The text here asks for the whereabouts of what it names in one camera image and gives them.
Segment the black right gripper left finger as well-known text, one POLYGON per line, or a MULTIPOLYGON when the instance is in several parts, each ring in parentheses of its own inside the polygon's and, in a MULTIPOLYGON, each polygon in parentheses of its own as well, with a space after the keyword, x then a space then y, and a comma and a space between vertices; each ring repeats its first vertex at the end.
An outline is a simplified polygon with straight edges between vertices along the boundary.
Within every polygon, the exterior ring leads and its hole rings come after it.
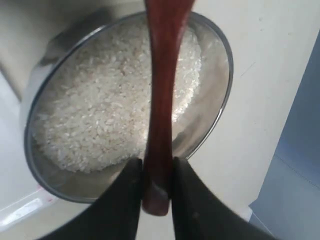
POLYGON ((127 162, 113 184, 85 211, 42 240, 134 240, 142 195, 142 160, 127 162))

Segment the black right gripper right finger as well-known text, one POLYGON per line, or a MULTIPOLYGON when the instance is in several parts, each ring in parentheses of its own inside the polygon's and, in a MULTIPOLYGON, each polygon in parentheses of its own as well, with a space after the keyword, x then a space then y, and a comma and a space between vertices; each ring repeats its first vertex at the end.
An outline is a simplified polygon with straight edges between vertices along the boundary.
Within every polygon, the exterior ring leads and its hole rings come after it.
POLYGON ((177 240, 271 240, 224 205, 201 181, 189 162, 174 158, 172 218, 177 240))

